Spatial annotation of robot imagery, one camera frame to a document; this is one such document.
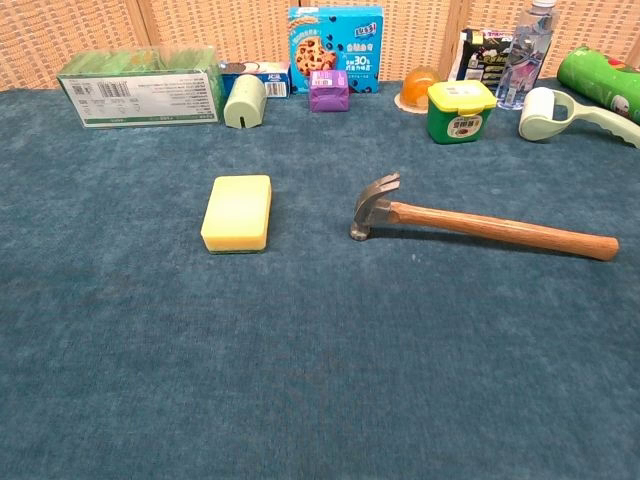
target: lint roller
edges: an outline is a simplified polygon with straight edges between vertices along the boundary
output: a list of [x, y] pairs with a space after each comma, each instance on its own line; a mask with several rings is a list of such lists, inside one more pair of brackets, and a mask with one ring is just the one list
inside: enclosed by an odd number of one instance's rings
[[[566, 120], [553, 119], [555, 105], [567, 107]], [[534, 88], [525, 97], [519, 132], [523, 138], [535, 142], [557, 135], [579, 118], [600, 125], [640, 148], [639, 125], [603, 108], [586, 107], [566, 93], [546, 87]]]

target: small purple package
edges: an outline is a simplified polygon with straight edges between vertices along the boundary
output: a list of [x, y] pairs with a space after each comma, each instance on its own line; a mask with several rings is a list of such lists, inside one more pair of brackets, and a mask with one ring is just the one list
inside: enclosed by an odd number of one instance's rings
[[347, 112], [349, 81], [344, 70], [315, 70], [309, 81], [309, 106], [312, 112]]

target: claw hammer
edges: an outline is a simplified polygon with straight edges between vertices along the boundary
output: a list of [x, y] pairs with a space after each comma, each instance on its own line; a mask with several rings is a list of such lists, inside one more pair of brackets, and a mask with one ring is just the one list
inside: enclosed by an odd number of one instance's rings
[[382, 198], [400, 188], [400, 174], [382, 177], [365, 188], [356, 202], [351, 237], [366, 240], [371, 227], [398, 223], [443, 228], [503, 242], [573, 253], [598, 260], [611, 260], [618, 253], [618, 240], [586, 233], [559, 230], [502, 218], [434, 210]]

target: green can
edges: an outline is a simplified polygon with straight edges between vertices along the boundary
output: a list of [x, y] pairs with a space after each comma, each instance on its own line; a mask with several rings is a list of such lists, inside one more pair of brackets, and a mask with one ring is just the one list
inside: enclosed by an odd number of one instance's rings
[[477, 140], [496, 106], [496, 97], [478, 80], [435, 83], [428, 95], [427, 131], [436, 143]]
[[579, 47], [560, 64], [558, 80], [640, 124], [640, 70], [589, 47]]

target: yellow sponge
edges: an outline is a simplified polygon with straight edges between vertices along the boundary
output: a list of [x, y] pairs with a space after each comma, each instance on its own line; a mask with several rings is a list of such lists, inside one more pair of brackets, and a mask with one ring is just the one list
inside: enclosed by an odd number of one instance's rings
[[212, 253], [264, 250], [270, 207], [267, 175], [216, 178], [200, 231], [205, 246]]

